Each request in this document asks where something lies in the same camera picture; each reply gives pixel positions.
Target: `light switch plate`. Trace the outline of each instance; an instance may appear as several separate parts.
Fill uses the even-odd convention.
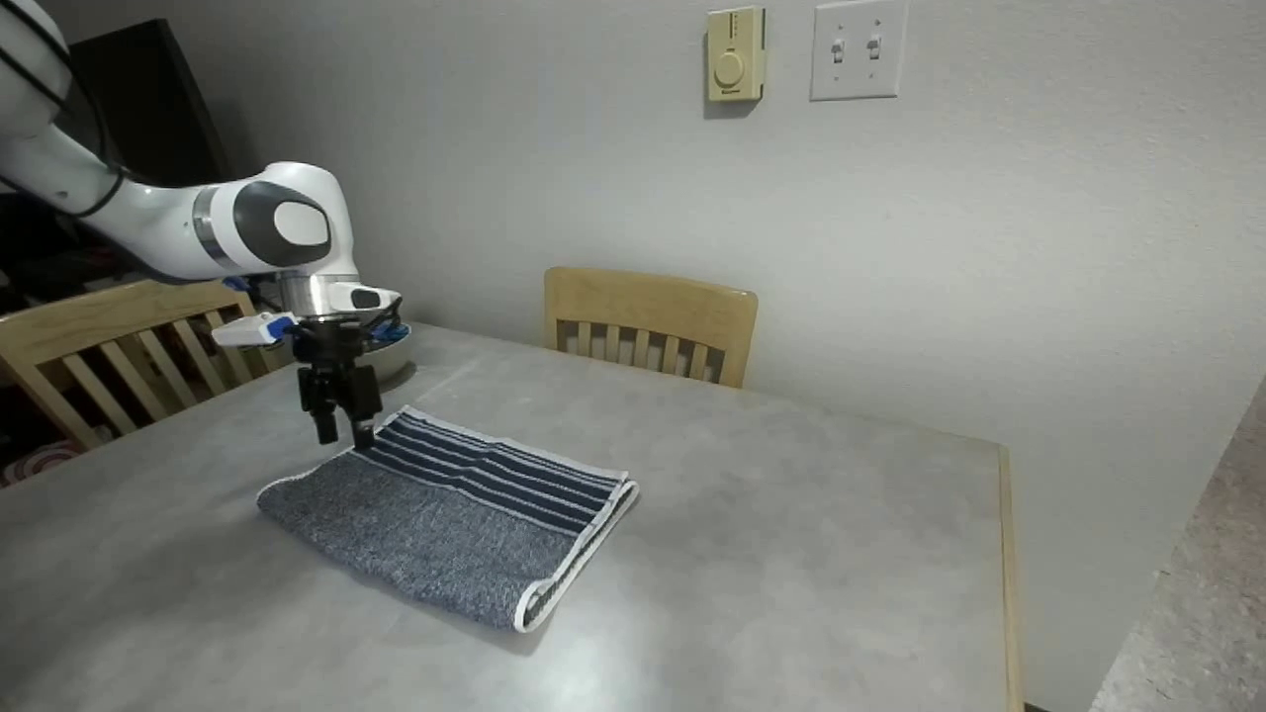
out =
[[[811,97],[894,97],[911,0],[820,2]]]
[[[754,101],[762,95],[762,9],[707,17],[707,101]]]

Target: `blue striped towel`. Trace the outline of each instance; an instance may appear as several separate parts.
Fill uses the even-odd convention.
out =
[[[397,411],[368,451],[261,490],[287,535],[412,602],[539,627],[633,505],[622,472]]]

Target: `chair backrest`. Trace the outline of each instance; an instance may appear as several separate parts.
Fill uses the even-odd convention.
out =
[[[278,369],[256,348],[215,348],[211,328],[242,311],[253,305],[219,279],[136,279],[0,316],[0,361],[64,433],[96,447]]]
[[[754,292],[617,270],[547,271],[547,348],[743,386]]]

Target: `wall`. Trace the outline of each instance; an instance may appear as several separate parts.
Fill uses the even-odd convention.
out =
[[[1266,2],[912,0],[896,101],[750,114],[703,0],[48,0],[168,17],[228,138],[332,164],[412,311],[534,338],[539,271],[750,284],[750,382],[1011,447],[1030,694],[1086,708],[1266,369]]]

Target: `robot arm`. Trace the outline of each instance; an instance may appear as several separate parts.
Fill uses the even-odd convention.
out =
[[[242,183],[141,184],[54,125],[72,64],[37,0],[0,0],[0,179],[52,211],[97,228],[172,279],[278,271],[296,316],[299,398],[320,443],[345,408],[356,443],[379,390],[356,354],[368,332],[397,321],[401,292],[360,284],[340,183],[304,163],[271,163]]]

